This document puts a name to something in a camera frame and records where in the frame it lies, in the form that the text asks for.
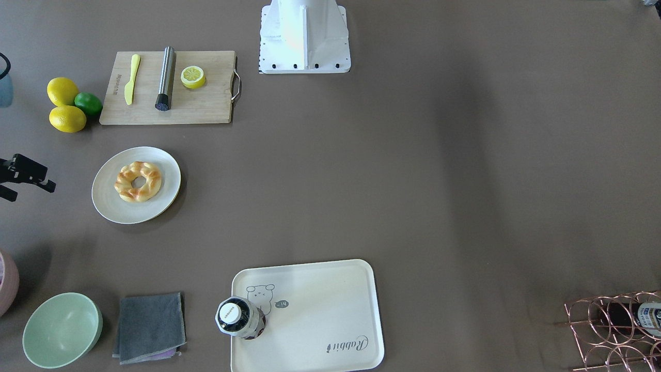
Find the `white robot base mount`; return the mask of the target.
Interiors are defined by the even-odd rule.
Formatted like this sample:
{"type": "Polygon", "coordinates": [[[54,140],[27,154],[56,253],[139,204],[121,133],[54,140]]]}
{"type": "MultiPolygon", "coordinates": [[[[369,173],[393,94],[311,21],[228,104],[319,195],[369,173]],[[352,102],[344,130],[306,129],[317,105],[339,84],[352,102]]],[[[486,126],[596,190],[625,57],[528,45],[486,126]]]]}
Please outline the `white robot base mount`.
{"type": "Polygon", "coordinates": [[[337,2],[272,1],[262,7],[260,73],[347,73],[351,65],[347,12],[337,2]]]}

